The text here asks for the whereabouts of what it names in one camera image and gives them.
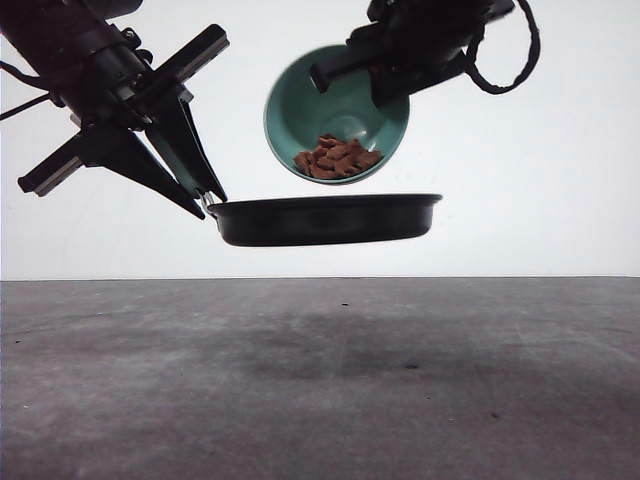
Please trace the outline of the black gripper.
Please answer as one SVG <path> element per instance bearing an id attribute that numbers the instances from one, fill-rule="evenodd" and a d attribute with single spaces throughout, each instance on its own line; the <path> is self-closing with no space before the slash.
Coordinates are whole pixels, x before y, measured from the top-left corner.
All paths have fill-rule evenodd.
<path id="1" fill-rule="evenodd" d="M 372 1 L 369 23 L 338 53 L 316 60 L 311 80 L 324 93 L 336 79 L 365 71 L 374 105 L 385 106 L 464 73 L 463 49 L 514 8 L 512 1 Z"/>
<path id="2" fill-rule="evenodd" d="M 228 197 L 205 155 L 184 83 L 228 45 L 226 32 L 212 24 L 153 68 L 133 30 L 106 23 L 65 40 L 22 44 L 37 74 L 21 81 L 68 107 L 79 130 L 19 178 L 21 189 L 44 196 L 79 167 L 99 166 L 204 220 L 193 198 Z"/>

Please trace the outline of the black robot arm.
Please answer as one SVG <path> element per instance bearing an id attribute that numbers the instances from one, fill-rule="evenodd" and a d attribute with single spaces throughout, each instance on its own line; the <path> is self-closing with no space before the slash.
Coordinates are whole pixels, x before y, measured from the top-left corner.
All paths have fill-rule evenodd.
<path id="1" fill-rule="evenodd" d="M 228 47 L 217 24 L 157 68 L 131 28 L 112 19 L 138 1 L 4 1 L 1 33 L 34 69 L 4 71 L 73 113 L 78 132 L 18 180 L 45 196 L 78 168 L 103 167 L 143 185 L 198 218 L 227 199 L 202 146 L 184 83 Z"/>

